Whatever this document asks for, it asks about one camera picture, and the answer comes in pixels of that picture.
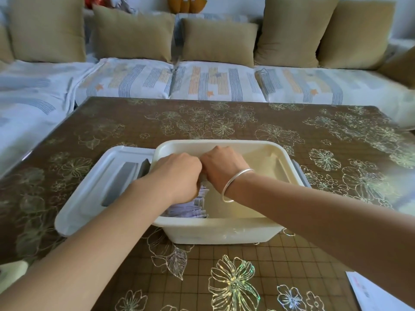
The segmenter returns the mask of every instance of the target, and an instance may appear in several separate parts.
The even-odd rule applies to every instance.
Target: table
[[[0,181],[0,263],[36,262],[64,241],[54,218],[107,149],[180,138],[276,142],[314,188],[380,207],[401,194],[390,171],[404,176],[415,167],[415,137],[375,107],[94,97]],[[415,204],[397,211],[415,214]],[[235,296],[244,311],[358,310],[348,268],[288,230],[258,245],[182,246],[155,227],[94,310],[221,310],[231,287],[220,269],[240,265],[251,277]]]

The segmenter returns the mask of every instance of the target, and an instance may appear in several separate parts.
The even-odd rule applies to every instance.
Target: white wall
[[[265,0],[207,0],[203,13],[236,13],[262,15]],[[395,19],[392,27],[394,38],[415,38],[415,0],[394,0]],[[142,11],[168,11],[167,0],[129,0]]]

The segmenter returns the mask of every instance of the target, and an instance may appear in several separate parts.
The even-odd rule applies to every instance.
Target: bracelet
[[[242,171],[239,171],[235,176],[233,176],[229,181],[228,181],[228,183],[226,183],[226,185],[225,185],[225,187],[223,188],[223,190],[222,190],[222,194],[221,194],[221,196],[222,196],[222,201],[223,202],[225,202],[225,203],[232,203],[234,200],[228,200],[228,201],[226,201],[225,200],[225,192],[226,192],[226,189],[228,188],[228,186],[230,186],[231,185],[231,183],[237,178],[237,177],[239,177],[240,175],[242,175],[243,173],[245,173],[245,172],[248,172],[248,171],[255,171],[255,170],[253,170],[253,169],[245,169],[245,170],[242,170]]]

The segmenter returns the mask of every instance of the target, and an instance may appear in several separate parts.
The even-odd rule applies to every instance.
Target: grid pattern
[[[400,168],[401,172],[406,171],[391,162],[387,154],[372,148],[369,144],[354,139],[341,141],[323,127],[316,128],[303,123],[308,118],[323,116],[322,109],[332,114],[336,111],[352,113],[346,106],[306,105],[276,108],[262,103],[220,104],[199,101],[91,98],[49,135],[24,162],[20,163],[13,170],[11,177],[5,177],[0,181],[0,187],[4,188],[0,191],[0,200],[5,198],[16,200],[10,212],[0,219],[0,227],[2,227],[0,263],[22,259],[22,256],[15,251],[17,236],[23,230],[21,223],[15,224],[15,219],[22,217],[19,208],[22,192],[15,191],[13,175],[22,174],[28,168],[42,170],[44,180],[39,185],[43,190],[39,190],[39,197],[47,201],[46,210],[42,215],[45,219],[43,225],[53,227],[56,208],[59,209],[64,205],[85,176],[83,174],[82,177],[75,179],[76,181],[65,183],[64,188],[54,190],[55,183],[62,180],[62,174],[59,172],[62,170],[61,167],[74,159],[82,158],[83,162],[89,163],[87,167],[90,168],[106,150],[116,145],[156,148],[165,141],[181,138],[263,139],[292,146],[295,153],[293,158],[300,165],[308,167],[311,171],[330,175],[338,182],[342,180],[341,171],[322,171],[310,159],[309,152],[313,148],[333,152],[342,166],[347,166],[348,160],[352,158],[374,162],[385,170]],[[371,119],[383,117],[375,107],[364,109],[367,114],[363,117]],[[304,143],[290,144],[289,139],[278,139],[278,136],[271,133],[264,135],[266,125],[281,127],[285,131],[295,131]],[[396,126],[390,124],[385,126],[395,128],[405,142],[415,143],[415,137],[411,133],[398,130]],[[51,159],[59,153],[67,153],[64,161],[55,162]],[[57,233],[48,235],[47,238],[42,239],[38,247],[43,250],[27,255],[24,259],[30,262],[40,259],[59,240]],[[142,295],[147,295],[145,311],[159,311],[167,305],[177,310],[212,310],[209,278],[211,269],[224,255],[231,260],[238,257],[249,261],[255,267],[255,274],[249,282],[261,297],[258,311],[284,310],[278,302],[280,292],[277,287],[280,285],[286,285],[288,288],[296,287],[304,302],[307,293],[313,292],[321,298],[326,311],[358,310],[345,274],[349,269],[304,238],[283,233],[276,235],[267,243],[258,245],[196,245],[187,253],[183,280],[174,276],[165,266],[155,266],[147,240],[142,239],[119,267],[98,299],[94,310],[110,311],[116,306],[117,310],[124,310],[120,307],[119,300],[126,297],[128,291],[134,293],[139,290],[142,291]],[[212,281],[212,284],[220,285],[216,281]]]

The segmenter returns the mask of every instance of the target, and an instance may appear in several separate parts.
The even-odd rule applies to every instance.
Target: couch
[[[183,46],[180,22],[189,16],[258,20],[242,15],[177,14],[172,40],[176,57]],[[86,35],[91,35],[89,29],[86,26]],[[87,62],[15,61],[0,66],[0,177],[24,159],[76,105],[93,96],[376,106],[400,127],[415,127],[415,91],[373,71],[266,65],[250,68],[179,58],[173,64],[146,59],[98,61],[93,33],[86,41]],[[388,57],[415,45],[415,41],[390,42]]]

